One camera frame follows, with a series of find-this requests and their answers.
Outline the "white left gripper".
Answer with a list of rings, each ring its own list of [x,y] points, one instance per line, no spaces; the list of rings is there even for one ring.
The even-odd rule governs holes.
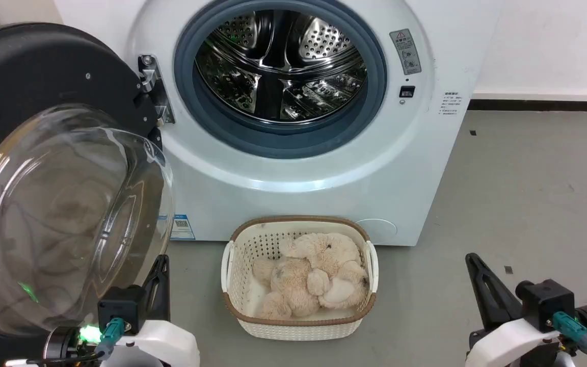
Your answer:
[[[196,338],[170,323],[170,260],[156,257],[144,281],[145,318],[136,335],[123,336],[105,366],[200,366]]]

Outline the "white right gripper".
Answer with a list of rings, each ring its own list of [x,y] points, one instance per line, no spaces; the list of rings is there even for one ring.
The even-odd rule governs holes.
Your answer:
[[[478,254],[468,253],[464,260],[483,330],[490,332],[471,348],[465,366],[506,366],[542,344],[543,340],[557,338],[558,331],[543,333],[521,319],[520,301]]]

